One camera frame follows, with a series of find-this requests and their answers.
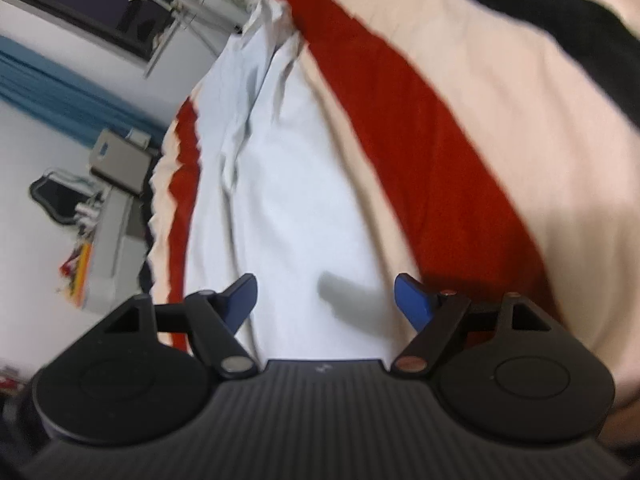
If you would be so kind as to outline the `grey desk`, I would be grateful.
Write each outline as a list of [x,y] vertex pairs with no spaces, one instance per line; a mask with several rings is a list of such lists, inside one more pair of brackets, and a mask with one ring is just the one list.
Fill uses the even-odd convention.
[[106,188],[91,204],[76,207],[78,234],[60,265],[62,293],[77,309],[107,315],[140,292],[146,257],[140,203]]

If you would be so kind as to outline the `white tripod stand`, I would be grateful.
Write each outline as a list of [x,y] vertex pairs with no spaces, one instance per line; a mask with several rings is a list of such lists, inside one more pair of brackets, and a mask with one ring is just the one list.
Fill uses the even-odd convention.
[[221,47],[204,32],[209,29],[218,35],[229,37],[241,32],[248,20],[248,10],[244,0],[128,0],[129,2],[149,2],[166,11],[171,23],[152,41],[152,56],[146,64],[143,77],[149,78],[179,29],[190,32],[213,56]]

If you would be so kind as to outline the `white shirt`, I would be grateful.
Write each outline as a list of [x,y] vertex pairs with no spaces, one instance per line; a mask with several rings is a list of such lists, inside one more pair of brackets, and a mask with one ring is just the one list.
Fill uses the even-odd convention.
[[393,282],[416,265],[284,2],[258,4],[194,107],[186,292],[255,275],[239,340],[259,362],[390,362],[413,335]]

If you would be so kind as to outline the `blue curtain left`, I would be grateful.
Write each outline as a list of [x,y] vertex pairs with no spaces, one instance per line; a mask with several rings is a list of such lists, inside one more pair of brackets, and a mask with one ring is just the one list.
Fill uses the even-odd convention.
[[107,129],[136,129],[160,142],[167,127],[92,81],[18,42],[1,38],[1,99],[91,148]]

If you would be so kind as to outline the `grey chair back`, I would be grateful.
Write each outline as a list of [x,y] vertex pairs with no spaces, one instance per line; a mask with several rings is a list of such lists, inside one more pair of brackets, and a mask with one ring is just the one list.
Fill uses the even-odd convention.
[[143,193],[152,155],[110,130],[102,130],[89,155],[89,170],[107,184],[132,196]]

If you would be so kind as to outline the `striped red black cream blanket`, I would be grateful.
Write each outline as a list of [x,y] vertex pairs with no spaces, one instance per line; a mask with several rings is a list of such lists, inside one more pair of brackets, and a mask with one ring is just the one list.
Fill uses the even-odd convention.
[[[533,300],[611,371],[605,442],[637,442],[638,127],[547,34],[473,0],[278,1],[378,180],[408,273],[476,300]],[[151,179],[159,304],[190,294],[203,78]]]

